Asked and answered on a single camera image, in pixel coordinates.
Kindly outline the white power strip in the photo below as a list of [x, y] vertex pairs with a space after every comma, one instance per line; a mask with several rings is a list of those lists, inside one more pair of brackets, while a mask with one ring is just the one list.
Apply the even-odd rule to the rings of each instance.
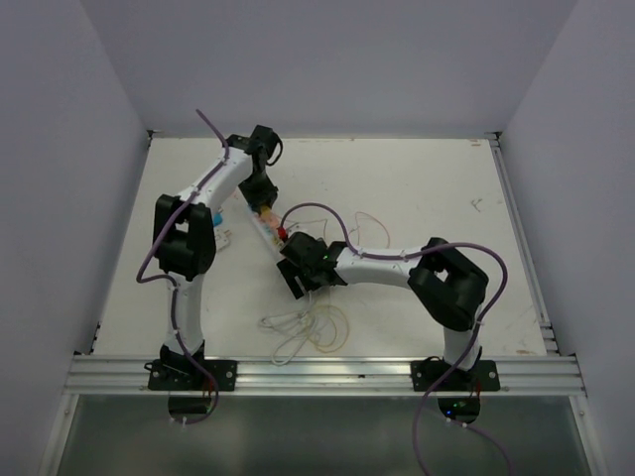
[[265, 243], [267, 249], [269, 250], [273, 260], [278, 263], [283, 260], [283, 255], [281, 254], [281, 249], [284, 245], [279, 239], [272, 235], [270, 227], [267, 226], [260, 218], [260, 215], [254, 212], [254, 208], [252, 208], [249, 204], [246, 205], [247, 214], [249, 216], [249, 220], [253, 225], [254, 229], [257, 231], [259, 236], [262, 238]]

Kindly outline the white plug adapter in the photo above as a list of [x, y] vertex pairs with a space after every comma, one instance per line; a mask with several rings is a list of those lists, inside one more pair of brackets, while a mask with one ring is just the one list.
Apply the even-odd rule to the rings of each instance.
[[220, 252], [223, 249], [226, 249], [231, 244], [231, 232], [226, 230], [215, 230], [214, 231], [214, 240], [216, 251]]

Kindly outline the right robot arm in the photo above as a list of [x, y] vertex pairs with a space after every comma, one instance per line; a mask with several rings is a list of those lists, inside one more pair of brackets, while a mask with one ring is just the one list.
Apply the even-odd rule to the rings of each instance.
[[454, 389], [477, 377], [481, 347], [472, 339], [476, 314], [489, 278], [455, 249], [416, 258], [386, 259], [353, 252], [344, 242], [326, 244], [305, 232], [291, 234], [280, 250], [278, 269], [295, 298], [322, 288], [374, 284], [411, 290], [444, 328], [442, 376]]

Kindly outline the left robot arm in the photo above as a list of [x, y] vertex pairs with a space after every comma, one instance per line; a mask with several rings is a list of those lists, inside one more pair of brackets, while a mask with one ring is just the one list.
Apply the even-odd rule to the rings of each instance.
[[151, 253], [169, 284], [169, 331], [161, 363], [184, 389], [199, 387], [206, 376], [200, 325], [204, 275], [216, 255], [212, 214], [236, 190], [252, 211], [271, 209], [278, 189], [267, 168], [282, 155], [273, 129], [258, 125], [250, 136], [231, 135], [223, 155], [198, 182], [177, 195], [161, 195], [155, 204]]

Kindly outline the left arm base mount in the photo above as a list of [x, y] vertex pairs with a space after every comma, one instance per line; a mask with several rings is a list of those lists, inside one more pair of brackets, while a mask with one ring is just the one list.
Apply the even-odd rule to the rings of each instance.
[[[216, 382], [219, 392], [233, 392], [238, 375], [238, 362], [235, 360], [204, 360], [200, 365]], [[148, 389], [164, 392], [187, 392], [211, 390], [207, 377], [196, 367], [185, 371], [170, 369], [159, 359], [144, 364], [150, 373]]]

